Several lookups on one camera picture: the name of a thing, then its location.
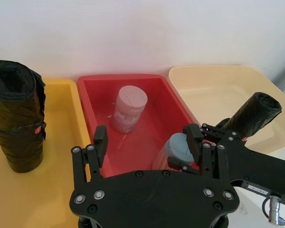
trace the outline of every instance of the label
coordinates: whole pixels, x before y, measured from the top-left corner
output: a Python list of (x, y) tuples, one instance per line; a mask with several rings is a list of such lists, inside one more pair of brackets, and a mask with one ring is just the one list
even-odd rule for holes
[(251, 189), (252, 191), (256, 191), (256, 192), (262, 193), (264, 195), (268, 194), (268, 191), (259, 189), (259, 188), (255, 187), (255, 186), (252, 186), (252, 185), (248, 185), (248, 188)]
[(39, 126), (38, 128), (36, 128), (35, 134), (39, 134), (40, 131), (41, 131), (41, 126)]
[(122, 124), (126, 124), (126, 125), (133, 125), (136, 124), (136, 122), (138, 121), (140, 115), (129, 115), (127, 113), (124, 112), (115, 112), (114, 114), (114, 118), (122, 123)]
[(114, 126), (121, 132), (127, 133), (133, 130), (137, 123), (139, 115), (130, 115), (119, 110), (114, 113)]

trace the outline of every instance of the garbage bag roll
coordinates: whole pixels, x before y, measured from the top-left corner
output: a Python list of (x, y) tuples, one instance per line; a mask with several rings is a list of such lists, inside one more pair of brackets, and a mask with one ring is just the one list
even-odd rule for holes
[(225, 123), (223, 129), (238, 131), (247, 138), (265, 127), (282, 111), (280, 103), (268, 94), (254, 93)]
[(0, 60), (0, 146), (16, 172), (31, 171), (43, 159), (44, 87), (36, 72)]

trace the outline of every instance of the metal connector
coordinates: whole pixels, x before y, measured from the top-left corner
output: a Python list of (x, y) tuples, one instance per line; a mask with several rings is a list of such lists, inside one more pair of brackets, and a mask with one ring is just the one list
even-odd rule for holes
[(279, 210), (280, 198), (277, 196), (270, 196), (268, 222), (273, 225), (279, 226)]

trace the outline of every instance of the screw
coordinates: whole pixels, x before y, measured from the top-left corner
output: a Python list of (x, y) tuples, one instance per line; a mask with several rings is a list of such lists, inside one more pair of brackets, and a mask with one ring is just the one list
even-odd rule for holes
[(97, 190), (97, 191), (94, 193), (94, 199), (95, 199), (95, 200), (101, 200), (101, 199), (105, 196), (104, 193), (105, 193), (105, 192), (102, 191), (102, 190)]
[(83, 201), (85, 201), (85, 198), (86, 198), (85, 195), (80, 194), (80, 195), (76, 196), (74, 201), (75, 201), (75, 203), (79, 204), (79, 203), (82, 203)]
[(143, 172), (142, 171), (136, 171), (135, 172), (135, 176), (136, 177), (142, 177), (143, 176)]
[(223, 149), (225, 149), (225, 146), (222, 145), (222, 144), (220, 144), (220, 145), (218, 145), (218, 148), (221, 149), (221, 150), (223, 150)]
[(203, 146), (206, 147), (206, 148), (209, 148), (210, 144), (209, 143), (204, 143)]
[(223, 205), (220, 202), (217, 202), (217, 201), (213, 203), (213, 207), (216, 210), (222, 210), (223, 209)]
[(223, 192), (223, 195), (225, 196), (226, 199), (233, 200), (233, 195), (231, 192), (225, 191), (225, 192)]
[(97, 206), (95, 204), (92, 204), (87, 208), (87, 212), (89, 212), (90, 214), (94, 214), (96, 211), (97, 211)]
[(161, 173), (162, 173), (162, 175), (163, 175), (164, 177), (169, 177), (169, 176), (170, 176), (170, 172), (169, 172), (168, 170), (164, 170), (164, 171), (162, 171)]
[(211, 189), (204, 189), (204, 194), (208, 197), (214, 196), (214, 192)]
[(78, 151), (80, 151), (80, 149), (78, 147), (73, 149), (73, 153), (77, 153)]

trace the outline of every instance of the white plastic container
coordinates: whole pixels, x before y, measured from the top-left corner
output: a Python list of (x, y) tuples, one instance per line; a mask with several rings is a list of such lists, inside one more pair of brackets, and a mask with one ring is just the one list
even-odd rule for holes
[(127, 85), (119, 90), (112, 126), (121, 133), (132, 131), (148, 101), (147, 94), (140, 88)]

